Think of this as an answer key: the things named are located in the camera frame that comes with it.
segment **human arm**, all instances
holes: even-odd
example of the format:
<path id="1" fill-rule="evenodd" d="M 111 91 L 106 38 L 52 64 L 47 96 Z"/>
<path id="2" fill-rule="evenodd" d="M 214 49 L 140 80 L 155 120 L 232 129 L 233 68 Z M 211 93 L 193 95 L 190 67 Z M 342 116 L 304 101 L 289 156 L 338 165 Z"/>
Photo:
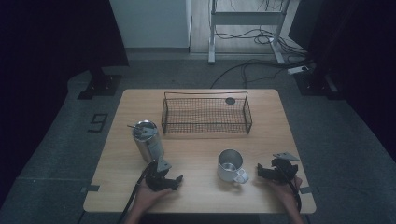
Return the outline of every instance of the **human arm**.
<path id="1" fill-rule="evenodd" d="M 295 176 L 291 183 L 297 188 L 300 189 L 301 183 L 303 180 L 297 176 Z M 276 195 L 276 197 L 282 202 L 285 210 L 290 218 L 291 224 L 303 224 L 303 219 L 300 215 L 300 212 L 297 209 L 297 202 L 294 198 L 293 191 L 291 190 L 288 184 L 279 184 L 274 180 L 265 179 L 265 183 L 269 185 Z"/>
<path id="2" fill-rule="evenodd" d="M 154 205 L 162 196 L 172 192 L 171 189 L 153 191 L 143 179 L 134 198 L 134 204 L 125 219 L 124 224 L 138 224 L 140 218 Z"/>

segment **mug handle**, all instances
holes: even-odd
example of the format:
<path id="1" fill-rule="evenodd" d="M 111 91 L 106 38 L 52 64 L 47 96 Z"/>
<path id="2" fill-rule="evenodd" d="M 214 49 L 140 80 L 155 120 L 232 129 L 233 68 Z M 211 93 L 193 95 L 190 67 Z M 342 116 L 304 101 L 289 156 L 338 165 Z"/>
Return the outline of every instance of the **mug handle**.
<path id="1" fill-rule="evenodd" d="M 243 168 L 238 170 L 237 174 L 238 176 L 233 179 L 235 182 L 238 182 L 240 184 L 245 184 L 246 182 L 248 182 L 248 174 Z"/>

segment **wooden tabletop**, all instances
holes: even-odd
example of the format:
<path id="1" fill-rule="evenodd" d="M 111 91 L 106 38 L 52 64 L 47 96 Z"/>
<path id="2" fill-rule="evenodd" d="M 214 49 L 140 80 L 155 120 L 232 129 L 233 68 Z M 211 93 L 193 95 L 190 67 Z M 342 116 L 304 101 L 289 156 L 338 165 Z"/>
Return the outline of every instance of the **wooden tabletop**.
<path id="1" fill-rule="evenodd" d="M 121 212 L 134 184 L 147 166 L 131 129 L 140 120 L 157 124 L 164 158 L 172 164 L 166 178 L 184 175 L 177 191 L 166 195 L 149 211 L 152 213 L 284 213 L 272 190 L 257 177 L 257 163 L 271 168 L 273 154 L 289 152 L 300 158 L 279 95 L 275 90 L 247 90 L 253 125 L 250 133 L 163 134 L 161 118 L 165 91 L 233 92 L 241 90 L 127 90 L 110 128 L 92 185 L 98 191 L 87 194 L 88 212 Z M 246 184 L 224 182 L 217 175 L 218 156 L 226 148 L 241 152 L 243 168 L 250 179 Z M 297 176 L 308 187 L 302 161 Z M 302 213 L 316 210 L 311 193 L 301 194 Z"/>

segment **metal desk stand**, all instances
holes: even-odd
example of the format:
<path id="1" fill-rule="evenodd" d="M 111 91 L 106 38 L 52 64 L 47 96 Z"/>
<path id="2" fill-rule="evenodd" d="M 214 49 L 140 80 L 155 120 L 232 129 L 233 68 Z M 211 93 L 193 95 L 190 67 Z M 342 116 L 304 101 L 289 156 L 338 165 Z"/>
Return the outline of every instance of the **metal desk stand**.
<path id="1" fill-rule="evenodd" d="M 279 35 L 285 21 L 290 0 L 286 0 L 285 6 L 278 12 L 217 12 L 217 0 L 212 0 L 210 13 L 210 39 L 209 39 L 209 63 L 215 63 L 215 27 L 216 25 L 276 25 L 274 38 L 270 38 L 271 48 L 278 63 L 285 60 L 280 53 L 278 44 Z"/>

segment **metal mug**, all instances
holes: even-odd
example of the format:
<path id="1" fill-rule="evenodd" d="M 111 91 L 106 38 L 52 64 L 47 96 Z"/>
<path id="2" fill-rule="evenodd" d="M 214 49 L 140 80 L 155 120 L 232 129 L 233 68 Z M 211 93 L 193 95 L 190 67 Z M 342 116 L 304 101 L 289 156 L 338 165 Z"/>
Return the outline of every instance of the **metal mug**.
<path id="1" fill-rule="evenodd" d="M 157 161 L 163 157 L 163 144 L 157 126 L 153 122 L 149 120 L 137 122 L 132 128 L 132 136 L 146 162 Z"/>
<path id="2" fill-rule="evenodd" d="M 248 174 L 242 168 L 243 159 L 235 149 L 225 149 L 219 154 L 218 175 L 227 182 L 245 184 L 248 182 Z"/>

